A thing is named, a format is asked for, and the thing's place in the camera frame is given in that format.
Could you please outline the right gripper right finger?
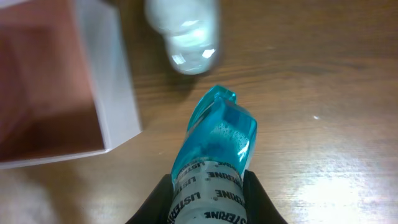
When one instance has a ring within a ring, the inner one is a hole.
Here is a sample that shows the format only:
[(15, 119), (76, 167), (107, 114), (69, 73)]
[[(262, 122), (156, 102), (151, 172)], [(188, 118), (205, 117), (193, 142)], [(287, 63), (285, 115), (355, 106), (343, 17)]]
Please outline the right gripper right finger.
[(287, 224), (254, 172), (246, 170), (243, 195), (248, 224)]

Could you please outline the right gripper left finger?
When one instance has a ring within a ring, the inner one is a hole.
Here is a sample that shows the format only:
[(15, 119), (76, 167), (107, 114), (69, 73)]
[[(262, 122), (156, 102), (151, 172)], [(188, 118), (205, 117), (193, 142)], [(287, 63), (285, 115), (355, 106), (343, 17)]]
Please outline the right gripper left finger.
[(126, 224), (167, 224), (173, 192), (171, 176), (166, 174)]

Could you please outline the blue Listerine mouthwash bottle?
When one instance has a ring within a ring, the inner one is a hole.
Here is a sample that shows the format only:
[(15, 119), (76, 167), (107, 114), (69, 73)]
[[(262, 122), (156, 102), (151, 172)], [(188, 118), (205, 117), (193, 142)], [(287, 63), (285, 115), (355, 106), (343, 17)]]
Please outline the blue Listerine mouthwash bottle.
[(171, 170), (167, 223), (247, 223), (243, 177), (254, 151), (257, 121), (223, 86), (194, 109)]

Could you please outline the clear spray bottle dark liquid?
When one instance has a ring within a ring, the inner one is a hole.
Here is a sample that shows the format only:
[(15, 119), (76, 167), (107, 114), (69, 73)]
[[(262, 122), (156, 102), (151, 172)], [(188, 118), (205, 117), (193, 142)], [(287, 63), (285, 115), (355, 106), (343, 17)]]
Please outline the clear spray bottle dark liquid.
[(144, 9), (178, 73), (198, 75), (210, 70), (220, 42), (217, 0), (146, 0)]

